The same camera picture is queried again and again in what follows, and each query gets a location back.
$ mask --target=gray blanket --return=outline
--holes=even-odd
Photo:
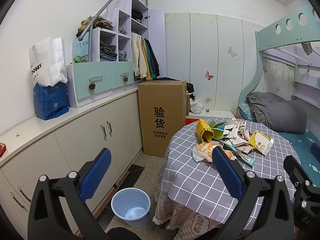
[[[301,103],[288,101],[272,93],[253,92],[247,96],[250,106],[258,107],[265,115],[266,126],[273,131],[304,134],[307,112]]]

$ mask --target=bucket rim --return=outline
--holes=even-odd
[[[127,219],[121,215],[119,215],[113,208],[113,202],[114,202],[114,199],[116,198],[116,196],[121,193],[122,191],[126,191],[126,190],[129,190],[129,189],[133,189],[133,190],[137,190],[137,191],[140,191],[141,193],[143,193],[149,200],[149,205],[148,205],[148,208],[147,210],[144,212],[144,214],[142,216],[140,216],[139,218],[137,219]],[[151,200],[150,200],[150,197],[147,193],[145,193],[143,190],[139,189],[139,188],[135,188],[135,187],[127,187],[127,188],[124,188],[124,189],[121,189],[119,190],[116,194],[114,194],[114,196],[112,197],[111,199],[111,209],[112,211],[114,212],[114,214],[118,217],[118,218],[121,218],[122,220],[124,221],[137,221],[137,220],[140,220],[142,218],[144,218],[146,215],[148,215],[148,213],[150,212],[151,210]]]

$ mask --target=white sweater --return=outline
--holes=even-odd
[[[134,63],[134,75],[140,78],[147,76],[147,64],[141,48],[141,36],[131,33],[131,57]]]

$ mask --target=orange butterfly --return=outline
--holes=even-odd
[[[229,48],[228,53],[231,55],[231,57],[235,57],[238,55],[238,54],[232,52],[232,47]]]
[[[213,78],[213,76],[209,76],[209,71],[207,71],[204,77],[207,78],[208,80],[211,80]]]

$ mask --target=metal railing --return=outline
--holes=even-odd
[[[86,26],[86,28],[83,30],[81,35],[78,37],[78,41],[82,41],[86,33],[89,31],[89,62],[92,62],[92,43],[93,43],[93,23],[94,21],[100,16],[100,14],[107,8],[107,6],[112,2],[113,0],[109,0],[98,12],[97,14],[91,19],[89,24]]]

